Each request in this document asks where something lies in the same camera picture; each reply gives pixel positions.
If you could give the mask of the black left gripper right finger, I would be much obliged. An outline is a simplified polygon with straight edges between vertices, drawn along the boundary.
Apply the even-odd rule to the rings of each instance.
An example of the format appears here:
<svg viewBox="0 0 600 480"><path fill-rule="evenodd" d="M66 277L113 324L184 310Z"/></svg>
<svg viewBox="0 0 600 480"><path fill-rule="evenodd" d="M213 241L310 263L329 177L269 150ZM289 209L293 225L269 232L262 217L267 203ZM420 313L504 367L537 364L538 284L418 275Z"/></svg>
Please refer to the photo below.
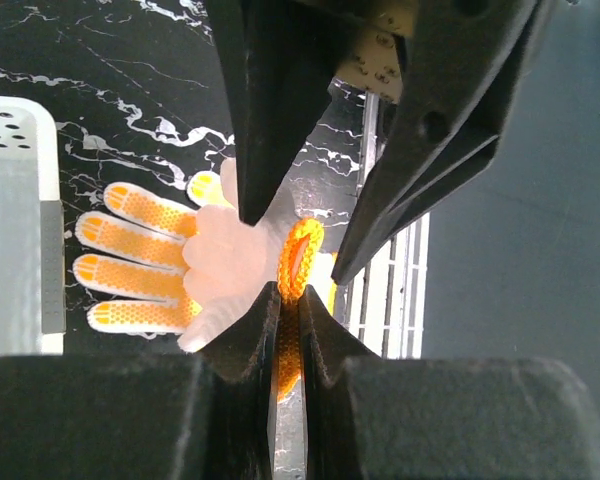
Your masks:
<svg viewBox="0 0 600 480"><path fill-rule="evenodd" d="M390 360L299 303L310 479L600 479L600 417L548 359Z"/></svg>

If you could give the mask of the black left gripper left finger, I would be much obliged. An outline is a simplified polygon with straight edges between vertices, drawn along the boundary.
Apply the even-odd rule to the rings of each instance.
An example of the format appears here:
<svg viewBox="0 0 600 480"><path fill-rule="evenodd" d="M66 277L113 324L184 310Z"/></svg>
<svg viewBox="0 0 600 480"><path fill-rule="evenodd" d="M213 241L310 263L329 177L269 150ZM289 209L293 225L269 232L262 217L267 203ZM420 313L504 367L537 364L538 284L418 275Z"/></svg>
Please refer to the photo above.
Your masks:
<svg viewBox="0 0 600 480"><path fill-rule="evenodd" d="M191 355L0 357L0 479L269 479L281 299Z"/></svg>

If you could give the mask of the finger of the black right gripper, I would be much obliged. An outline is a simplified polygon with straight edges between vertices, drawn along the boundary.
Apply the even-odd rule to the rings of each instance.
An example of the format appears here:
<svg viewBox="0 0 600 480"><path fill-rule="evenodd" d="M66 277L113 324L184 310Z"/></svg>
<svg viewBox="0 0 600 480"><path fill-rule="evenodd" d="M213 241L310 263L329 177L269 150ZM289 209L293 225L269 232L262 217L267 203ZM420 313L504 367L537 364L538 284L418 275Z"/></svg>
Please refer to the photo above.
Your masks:
<svg viewBox="0 0 600 480"><path fill-rule="evenodd" d="M552 1L422 1L403 90L332 272L343 285L494 158Z"/></svg>
<svg viewBox="0 0 600 480"><path fill-rule="evenodd" d="M331 103L335 78L397 99L407 1L207 1L237 161L238 212L257 224Z"/></svg>

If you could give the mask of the yellow palm glove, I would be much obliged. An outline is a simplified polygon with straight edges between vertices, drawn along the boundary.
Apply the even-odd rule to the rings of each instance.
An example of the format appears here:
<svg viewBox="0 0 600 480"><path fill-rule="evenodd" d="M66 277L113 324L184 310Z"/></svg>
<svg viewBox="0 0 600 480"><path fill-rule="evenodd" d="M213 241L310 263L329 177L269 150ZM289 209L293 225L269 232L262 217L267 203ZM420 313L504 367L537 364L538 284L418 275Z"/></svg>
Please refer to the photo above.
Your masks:
<svg viewBox="0 0 600 480"><path fill-rule="evenodd" d="M307 288L327 308L335 302L336 257L322 249L323 224L297 214L281 188L253 226L238 215L237 167L201 171L187 186L188 204L128 182L109 184L100 211L81 214L75 234L86 251L72 272L105 300L86 314L107 334L151 338L173 334L181 350L202 350L244 316L262 288L282 297L278 326L278 398L301 376L297 320L291 309Z"/></svg>

